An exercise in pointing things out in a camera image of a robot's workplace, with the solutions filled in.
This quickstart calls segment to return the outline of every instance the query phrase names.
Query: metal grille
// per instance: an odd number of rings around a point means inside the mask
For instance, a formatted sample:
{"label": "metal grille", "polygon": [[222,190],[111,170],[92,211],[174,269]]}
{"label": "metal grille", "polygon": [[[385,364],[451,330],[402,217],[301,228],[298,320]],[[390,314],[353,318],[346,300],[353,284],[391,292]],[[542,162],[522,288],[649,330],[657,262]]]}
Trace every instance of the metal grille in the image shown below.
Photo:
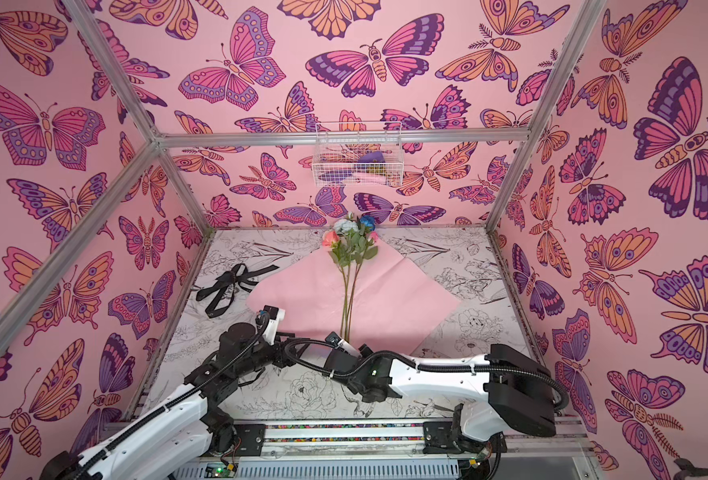
{"label": "metal grille", "polygon": [[[401,148],[401,124],[381,121],[357,122],[358,130],[347,122],[317,124],[311,172],[317,187],[335,185],[388,185],[400,187],[405,171]],[[350,137],[330,136],[328,131],[343,130]]]}

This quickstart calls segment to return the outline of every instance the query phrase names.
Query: white flower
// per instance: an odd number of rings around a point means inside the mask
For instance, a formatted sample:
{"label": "white flower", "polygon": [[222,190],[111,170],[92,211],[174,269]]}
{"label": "white flower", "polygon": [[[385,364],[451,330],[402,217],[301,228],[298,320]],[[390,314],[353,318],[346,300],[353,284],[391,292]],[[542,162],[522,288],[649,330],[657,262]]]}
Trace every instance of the white flower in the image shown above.
{"label": "white flower", "polygon": [[356,222],[348,220],[346,218],[341,218],[340,220],[335,222],[335,225],[332,228],[338,235],[346,235],[348,232],[359,230],[359,227],[357,226]]}

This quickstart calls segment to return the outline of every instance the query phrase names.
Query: blue flower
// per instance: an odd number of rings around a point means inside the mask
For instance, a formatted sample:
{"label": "blue flower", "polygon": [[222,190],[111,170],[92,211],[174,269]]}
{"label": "blue flower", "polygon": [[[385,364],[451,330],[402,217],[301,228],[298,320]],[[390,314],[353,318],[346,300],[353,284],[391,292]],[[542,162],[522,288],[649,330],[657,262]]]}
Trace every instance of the blue flower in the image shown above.
{"label": "blue flower", "polygon": [[359,223],[368,227],[370,230],[375,230],[375,218],[369,215],[362,215],[359,219]]}

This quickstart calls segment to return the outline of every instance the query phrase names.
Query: flower bouquet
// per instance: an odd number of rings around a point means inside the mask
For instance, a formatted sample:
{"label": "flower bouquet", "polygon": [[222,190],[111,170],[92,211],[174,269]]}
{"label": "flower bouquet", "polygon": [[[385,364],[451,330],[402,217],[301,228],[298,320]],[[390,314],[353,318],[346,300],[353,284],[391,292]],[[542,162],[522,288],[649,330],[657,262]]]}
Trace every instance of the flower bouquet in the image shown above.
{"label": "flower bouquet", "polygon": [[321,244],[329,248],[330,257],[343,275],[343,313],[341,315],[340,335],[348,341],[351,334],[351,313],[354,307],[354,290],[359,270],[365,260],[378,254],[378,234],[375,232],[375,219],[369,215],[359,218],[349,214],[341,218],[332,230],[322,237]]}

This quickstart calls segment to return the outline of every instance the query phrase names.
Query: robotic arm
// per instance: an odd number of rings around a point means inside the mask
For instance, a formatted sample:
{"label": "robotic arm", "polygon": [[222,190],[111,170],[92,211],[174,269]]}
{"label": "robotic arm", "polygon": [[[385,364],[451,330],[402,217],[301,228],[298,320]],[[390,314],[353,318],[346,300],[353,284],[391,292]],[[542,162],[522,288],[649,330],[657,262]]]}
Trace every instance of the robotic arm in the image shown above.
{"label": "robotic arm", "polygon": [[[464,359],[416,359],[367,346],[358,351],[334,333],[325,341],[295,339],[277,331],[283,316],[283,310],[266,306],[255,317],[258,331],[249,323],[232,325],[220,336],[218,351],[159,407],[78,458],[61,452],[40,480],[158,480],[207,451],[229,450],[234,419],[219,404],[250,383],[239,379],[252,372],[260,376],[270,364],[316,370],[361,394],[364,402],[429,392],[472,399],[455,408],[453,447],[425,453],[479,452],[506,428],[532,436],[556,433],[551,389],[559,391],[560,404],[567,402],[567,393],[548,370],[511,347],[496,344],[487,355]],[[310,344],[331,348],[324,367],[301,359]]]}

